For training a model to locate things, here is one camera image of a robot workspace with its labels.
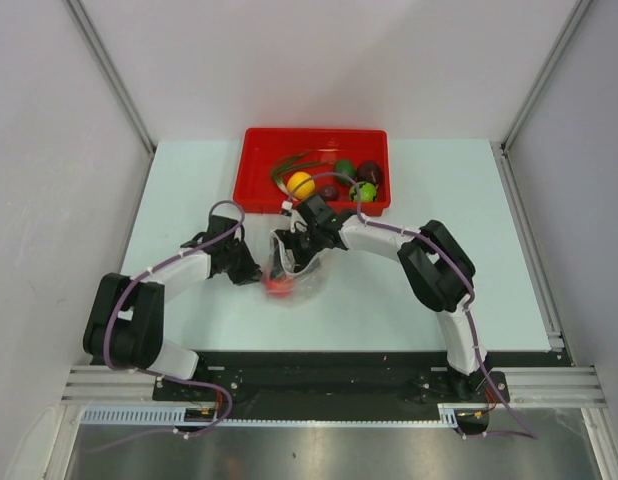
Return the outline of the clear zip top bag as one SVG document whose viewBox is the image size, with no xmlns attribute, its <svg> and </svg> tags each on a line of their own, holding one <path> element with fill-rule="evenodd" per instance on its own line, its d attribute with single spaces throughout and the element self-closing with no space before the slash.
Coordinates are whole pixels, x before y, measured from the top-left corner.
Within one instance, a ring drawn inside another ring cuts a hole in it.
<svg viewBox="0 0 618 480">
<path fill-rule="evenodd" d="M 269 256 L 264 266 L 262 267 L 261 282 L 263 284 L 265 277 L 292 278 L 295 282 L 295 288 L 291 295 L 285 298 L 274 298 L 265 295 L 279 303 L 301 304 L 305 303 L 317 296 L 325 287 L 329 271 L 330 260 L 329 255 L 320 252 L 309 264 L 309 266 L 300 273 L 292 273 L 290 271 L 288 260 L 283 254 L 282 241 L 276 236 L 276 231 L 270 232 L 269 236 Z"/>
</svg>

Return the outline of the green fake ball fruit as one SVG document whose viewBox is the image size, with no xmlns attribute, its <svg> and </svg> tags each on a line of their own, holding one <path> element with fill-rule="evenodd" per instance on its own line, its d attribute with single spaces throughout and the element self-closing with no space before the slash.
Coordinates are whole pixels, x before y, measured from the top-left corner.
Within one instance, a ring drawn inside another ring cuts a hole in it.
<svg viewBox="0 0 618 480">
<path fill-rule="evenodd" d="M 370 182 L 360 181 L 349 189 L 349 200 L 351 202 L 371 203 L 378 197 L 377 187 Z"/>
</svg>

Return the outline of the aluminium frame post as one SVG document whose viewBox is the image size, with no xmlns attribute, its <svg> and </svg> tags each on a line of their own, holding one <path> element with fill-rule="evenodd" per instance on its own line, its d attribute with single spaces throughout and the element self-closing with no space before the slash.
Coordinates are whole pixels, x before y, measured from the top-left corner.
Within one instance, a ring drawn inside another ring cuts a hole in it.
<svg viewBox="0 0 618 480">
<path fill-rule="evenodd" d="M 504 156 L 509 154 L 523 128 L 528 123 L 544 91 L 548 88 L 554 74 L 558 70 L 563 57 L 567 54 L 585 19 L 596 4 L 597 1 L 594 0 L 578 0 L 575 2 L 540 70 L 535 76 L 530 90 L 524 97 L 520 108 L 503 139 L 500 141 L 500 150 Z"/>
<path fill-rule="evenodd" d="M 151 138 L 136 102 L 133 100 L 84 3 L 79 0 L 63 0 L 62 4 L 81 35 L 93 61 L 101 72 L 134 135 L 149 157 L 153 158 L 157 145 Z"/>
</svg>

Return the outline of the green fake chive sprig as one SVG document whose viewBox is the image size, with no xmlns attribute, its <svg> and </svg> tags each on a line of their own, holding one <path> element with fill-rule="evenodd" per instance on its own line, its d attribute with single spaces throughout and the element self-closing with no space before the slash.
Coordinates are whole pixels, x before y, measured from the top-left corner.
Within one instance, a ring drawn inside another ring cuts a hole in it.
<svg viewBox="0 0 618 480">
<path fill-rule="evenodd" d="M 269 177 L 275 186 L 282 190 L 286 189 L 284 183 L 284 176 L 287 174 L 295 173 L 303 168 L 313 168 L 322 165 L 333 165 L 335 159 L 329 153 L 323 155 L 320 154 L 317 157 L 315 150 L 306 150 L 301 153 L 285 155 L 278 158 L 270 168 Z"/>
</svg>

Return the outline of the dark red fake fruit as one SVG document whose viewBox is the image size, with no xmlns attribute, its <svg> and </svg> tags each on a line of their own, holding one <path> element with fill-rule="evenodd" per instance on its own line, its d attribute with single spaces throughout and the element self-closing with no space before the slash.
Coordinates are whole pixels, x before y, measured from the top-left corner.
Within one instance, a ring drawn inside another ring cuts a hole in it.
<svg viewBox="0 0 618 480">
<path fill-rule="evenodd" d="M 378 187 L 384 183 L 384 172 L 377 162 L 366 160 L 358 166 L 356 179 L 359 182 L 368 182 Z"/>
</svg>

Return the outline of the aluminium frame post right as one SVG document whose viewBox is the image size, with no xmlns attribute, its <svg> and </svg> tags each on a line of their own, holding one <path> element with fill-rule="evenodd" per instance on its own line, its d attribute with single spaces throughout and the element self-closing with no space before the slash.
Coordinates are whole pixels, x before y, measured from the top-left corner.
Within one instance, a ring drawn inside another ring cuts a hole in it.
<svg viewBox="0 0 618 480">
<path fill-rule="evenodd" d="M 523 128 L 528 123 L 544 91 L 548 88 L 554 74 L 558 70 L 563 57 L 567 54 L 585 19 L 596 4 L 597 1 L 594 0 L 578 0 L 575 2 L 540 70 L 535 76 L 530 90 L 524 97 L 520 108 L 503 139 L 500 141 L 500 150 L 504 156 L 509 154 Z"/>
</svg>

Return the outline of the aluminium frame post left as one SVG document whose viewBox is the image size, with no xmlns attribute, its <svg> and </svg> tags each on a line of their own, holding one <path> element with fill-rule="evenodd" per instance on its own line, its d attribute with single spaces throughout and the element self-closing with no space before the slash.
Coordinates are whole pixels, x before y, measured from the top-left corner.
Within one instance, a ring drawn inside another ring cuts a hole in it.
<svg viewBox="0 0 618 480">
<path fill-rule="evenodd" d="M 93 61 L 101 72 L 134 135 L 149 157 L 153 158 L 157 145 L 151 138 L 136 102 L 133 100 L 84 3 L 79 0 L 63 0 L 62 4 L 81 35 Z"/>
</svg>

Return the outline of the yellow fake lemon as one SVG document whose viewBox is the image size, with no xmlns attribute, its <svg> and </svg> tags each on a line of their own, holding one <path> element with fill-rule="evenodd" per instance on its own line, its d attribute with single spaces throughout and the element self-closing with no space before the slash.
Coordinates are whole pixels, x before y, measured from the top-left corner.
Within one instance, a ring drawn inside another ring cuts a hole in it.
<svg viewBox="0 0 618 480">
<path fill-rule="evenodd" d="M 305 171 L 293 173 L 286 184 L 287 191 L 296 200 L 304 200 L 315 191 L 315 181 L 313 177 Z"/>
</svg>

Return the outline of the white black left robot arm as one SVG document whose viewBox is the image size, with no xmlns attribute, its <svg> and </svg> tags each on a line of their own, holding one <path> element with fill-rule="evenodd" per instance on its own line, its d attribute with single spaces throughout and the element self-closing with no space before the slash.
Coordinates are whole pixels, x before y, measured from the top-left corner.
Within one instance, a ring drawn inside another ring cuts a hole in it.
<svg viewBox="0 0 618 480">
<path fill-rule="evenodd" d="M 195 351 L 165 338 L 165 307 L 219 274 L 243 286 L 259 281 L 262 271 L 246 244 L 242 223 L 212 214 L 205 231 L 137 278 L 119 273 L 102 277 L 83 334 L 83 350 L 112 368 L 174 378 L 176 389 L 188 399 L 203 397 L 210 376 L 198 368 Z"/>
</svg>

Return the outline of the dark brown fake food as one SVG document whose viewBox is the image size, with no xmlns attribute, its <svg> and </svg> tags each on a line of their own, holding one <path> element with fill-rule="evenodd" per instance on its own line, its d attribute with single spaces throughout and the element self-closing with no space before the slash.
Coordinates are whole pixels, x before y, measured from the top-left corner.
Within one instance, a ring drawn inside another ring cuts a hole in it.
<svg viewBox="0 0 618 480">
<path fill-rule="evenodd" d="M 322 185 L 318 188 L 317 193 L 326 202 L 338 201 L 340 198 L 340 191 L 333 184 Z"/>
</svg>

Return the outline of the red fake tomato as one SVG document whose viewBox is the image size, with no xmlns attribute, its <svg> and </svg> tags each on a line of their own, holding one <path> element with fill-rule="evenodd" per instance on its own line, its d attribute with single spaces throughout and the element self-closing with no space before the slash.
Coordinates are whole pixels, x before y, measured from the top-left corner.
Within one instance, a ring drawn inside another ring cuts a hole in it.
<svg viewBox="0 0 618 480">
<path fill-rule="evenodd" d="M 294 280 L 288 277 L 265 277 L 263 285 L 265 293 L 274 298 L 285 298 L 291 295 L 295 288 Z"/>
</svg>

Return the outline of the dark green fake lime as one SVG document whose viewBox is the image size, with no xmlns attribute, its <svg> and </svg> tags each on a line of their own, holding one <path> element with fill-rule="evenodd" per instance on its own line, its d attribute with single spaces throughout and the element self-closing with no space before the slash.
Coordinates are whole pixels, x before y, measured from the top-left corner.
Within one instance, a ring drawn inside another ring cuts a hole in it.
<svg viewBox="0 0 618 480">
<path fill-rule="evenodd" d="M 354 179 L 356 177 L 356 167 L 348 159 L 339 159 L 334 163 L 333 171 L 339 173 L 342 176 L 345 175 L 348 178 Z M 344 182 L 343 177 L 339 177 L 339 182 Z"/>
</svg>

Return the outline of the red plastic tray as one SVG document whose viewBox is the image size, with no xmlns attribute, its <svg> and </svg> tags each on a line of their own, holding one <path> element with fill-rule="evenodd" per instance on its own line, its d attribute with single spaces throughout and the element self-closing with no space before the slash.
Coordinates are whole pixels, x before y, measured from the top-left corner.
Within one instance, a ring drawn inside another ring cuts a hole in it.
<svg viewBox="0 0 618 480">
<path fill-rule="evenodd" d="M 280 211 L 284 192 L 271 171 L 296 158 L 300 171 L 330 172 L 339 160 L 354 167 L 372 161 L 382 171 L 377 199 L 363 204 L 363 212 L 378 217 L 391 205 L 388 137 L 377 129 L 265 128 L 246 130 L 234 184 L 233 199 L 248 213 Z"/>
</svg>

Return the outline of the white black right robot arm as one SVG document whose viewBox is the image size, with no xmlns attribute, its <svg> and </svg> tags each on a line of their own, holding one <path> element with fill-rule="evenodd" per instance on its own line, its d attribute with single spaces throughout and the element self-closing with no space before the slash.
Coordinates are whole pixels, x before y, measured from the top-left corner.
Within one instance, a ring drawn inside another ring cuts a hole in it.
<svg viewBox="0 0 618 480">
<path fill-rule="evenodd" d="M 328 250 L 362 251 L 398 262 L 418 301 L 436 313 L 447 348 L 452 393 L 473 401 L 486 389 L 486 350 L 466 317 L 475 299 L 473 262 L 446 226 L 429 221 L 416 231 L 383 224 L 354 210 L 337 213 L 317 194 L 297 206 L 282 204 L 290 226 L 271 234 L 272 264 L 267 276 L 280 288 L 317 275 Z"/>
</svg>

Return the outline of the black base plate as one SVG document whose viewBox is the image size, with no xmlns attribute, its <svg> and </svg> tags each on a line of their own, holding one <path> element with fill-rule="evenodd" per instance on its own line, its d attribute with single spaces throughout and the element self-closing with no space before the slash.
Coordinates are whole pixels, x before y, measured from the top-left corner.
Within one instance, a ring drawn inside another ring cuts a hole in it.
<svg viewBox="0 0 618 480">
<path fill-rule="evenodd" d="M 441 404 L 465 413 L 472 428 L 510 397 L 503 372 L 485 375 L 471 398 L 450 388 L 443 352 L 211 352 L 201 355 L 194 385 L 156 382 L 152 398 L 203 407 L 218 385 L 232 420 L 388 423 L 434 420 Z"/>
</svg>

